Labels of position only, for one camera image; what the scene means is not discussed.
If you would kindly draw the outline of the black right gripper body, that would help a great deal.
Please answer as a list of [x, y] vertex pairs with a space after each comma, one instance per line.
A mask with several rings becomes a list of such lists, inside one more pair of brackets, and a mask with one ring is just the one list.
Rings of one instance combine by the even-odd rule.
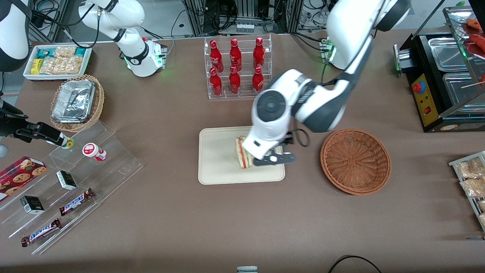
[[30, 143], [30, 138], [17, 134], [18, 130], [27, 129], [29, 126], [28, 116], [4, 100], [1, 100], [0, 110], [0, 136], [17, 138]]

